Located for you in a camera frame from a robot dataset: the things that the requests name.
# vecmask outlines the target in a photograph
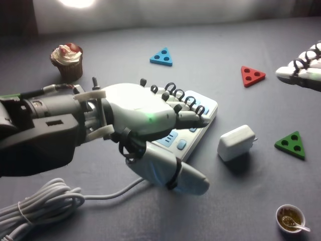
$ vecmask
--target spoon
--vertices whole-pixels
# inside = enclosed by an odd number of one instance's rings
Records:
[[[289,217],[289,216],[284,216],[282,217],[282,222],[284,223],[284,225],[288,226],[288,227],[295,227],[295,228],[299,228],[302,229],[304,231],[308,231],[310,232],[311,229],[305,226],[302,226],[300,224],[297,224],[293,218]]]

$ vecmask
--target blue triangle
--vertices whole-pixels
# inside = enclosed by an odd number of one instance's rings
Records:
[[[168,48],[163,48],[161,51],[154,54],[149,59],[149,61],[150,61],[150,63],[153,63],[153,64],[161,64],[161,65],[166,65],[166,66],[173,65],[173,61],[172,61],[172,58],[171,58]]]

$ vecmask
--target green triangle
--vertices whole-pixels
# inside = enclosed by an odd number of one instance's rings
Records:
[[[299,132],[293,132],[292,134],[282,138],[281,140],[277,141],[274,146],[290,155],[298,157],[302,160],[305,159],[305,152]]]

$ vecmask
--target whipped cream frosting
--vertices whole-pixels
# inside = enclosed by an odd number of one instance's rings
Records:
[[[82,53],[72,51],[67,45],[59,45],[57,49],[55,49],[51,58],[62,65],[71,65],[80,61]]]

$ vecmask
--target cupcake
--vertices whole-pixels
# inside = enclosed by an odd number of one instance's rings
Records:
[[[76,81],[82,76],[82,53],[82,49],[73,43],[59,45],[51,53],[50,60],[59,69],[66,83]]]

